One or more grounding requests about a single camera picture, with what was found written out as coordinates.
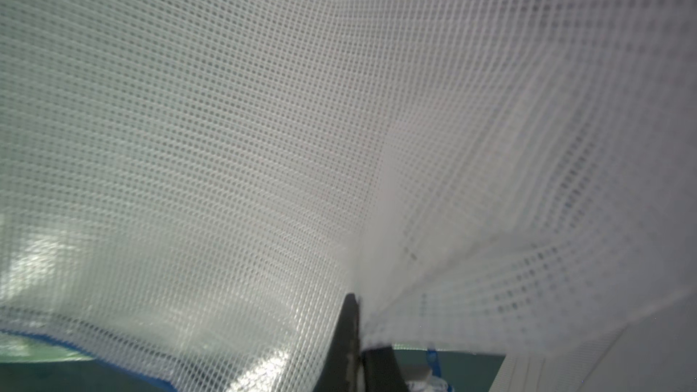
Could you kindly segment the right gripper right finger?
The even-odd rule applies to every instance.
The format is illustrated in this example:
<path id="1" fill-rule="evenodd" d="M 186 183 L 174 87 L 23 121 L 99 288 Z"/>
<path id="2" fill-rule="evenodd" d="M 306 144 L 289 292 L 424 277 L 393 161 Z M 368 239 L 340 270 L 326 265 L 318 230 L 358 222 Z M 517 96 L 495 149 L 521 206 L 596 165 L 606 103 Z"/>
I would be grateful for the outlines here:
<path id="1" fill-rule="evenodd" d="M 366 392 L 408 392 L 392 346 L 361 353 Z"/>

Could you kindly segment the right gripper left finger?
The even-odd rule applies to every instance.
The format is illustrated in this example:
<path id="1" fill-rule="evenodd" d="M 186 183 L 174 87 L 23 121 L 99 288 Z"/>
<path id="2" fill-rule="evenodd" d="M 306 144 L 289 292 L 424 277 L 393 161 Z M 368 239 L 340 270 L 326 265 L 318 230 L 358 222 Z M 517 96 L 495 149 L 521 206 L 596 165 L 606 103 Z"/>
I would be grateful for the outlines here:
<path id="1" fill-rule="evenodd" d="M 359 303 L 349 293 L 342 303 L 330 349 L 314 392 L 354 392 L 358 390 Z"/>

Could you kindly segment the green mesh document bag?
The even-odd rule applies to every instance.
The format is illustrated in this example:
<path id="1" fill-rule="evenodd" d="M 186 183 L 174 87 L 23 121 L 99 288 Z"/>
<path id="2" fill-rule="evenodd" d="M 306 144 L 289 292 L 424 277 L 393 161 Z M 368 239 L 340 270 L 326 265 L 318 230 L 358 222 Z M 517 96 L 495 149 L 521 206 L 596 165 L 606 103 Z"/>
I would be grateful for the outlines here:
<path id="1" fill-rule="evenodd" d="M 39 339 L 1 333 L 1 363 L 59 363 L 90 361 L 92 358 L 70 348 Z"/>

